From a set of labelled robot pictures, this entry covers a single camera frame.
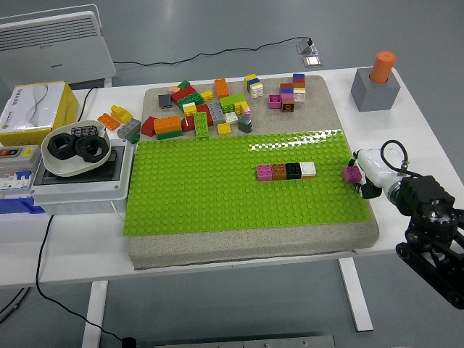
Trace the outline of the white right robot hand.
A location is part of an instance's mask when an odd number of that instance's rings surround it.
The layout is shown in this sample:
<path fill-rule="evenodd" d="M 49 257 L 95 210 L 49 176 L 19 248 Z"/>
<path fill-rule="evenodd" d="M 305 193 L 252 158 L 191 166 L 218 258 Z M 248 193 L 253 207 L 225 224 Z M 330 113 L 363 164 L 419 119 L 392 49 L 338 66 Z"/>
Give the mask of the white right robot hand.
<path fill-rule="evenodd" d="M 392 204 L 396 203 L 402 176 L 381 159 L 380 149 L 354 152 L 348 163 L 349 167 L 353 165 L 364 172 L 365 183 L 355 184 L 356 191 L 363 199 L 373 199 L 385 193 Z"/>

